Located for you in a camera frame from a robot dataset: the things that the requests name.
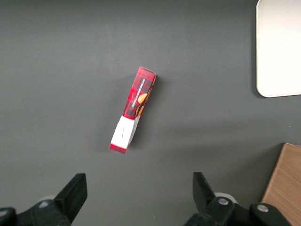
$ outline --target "white tray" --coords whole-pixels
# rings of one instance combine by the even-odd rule
[[[256,36],[258,92],[301,94],[301,0],[259,0]]]

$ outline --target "metal screw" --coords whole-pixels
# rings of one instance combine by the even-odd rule
[[[40,205],[39,205],[39,208],[42,209],[44,207],[48,206],[48,203],[47,202],[42,202]]]
[[[258,205],[257,209],[261,212],[265,212],[267,213],[269,211],[268,207],[266,207],[265,205]]]
[[[7,210],[0,211],[0,217],[5,216],[7,213]]]
[[[223,199],[223,198],[219,199],[218,202],[220,205],[223,205],[223,206],[226,206],[229,204],[229,201],[226,199]]]

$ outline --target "gray table surface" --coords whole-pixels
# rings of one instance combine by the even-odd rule
[[[192,173],[244,207],[301,96],[256,91],[256,0],[1,1],[1,207],[18,212],[87,174],[81,225],[183,225]],[[125,155],[108,146],[139,66],[158,79]]]

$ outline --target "wooden board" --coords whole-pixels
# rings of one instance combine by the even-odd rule
[[[293,226],[300,226],[301,146],[284,144],[262,202],[277,207]]]

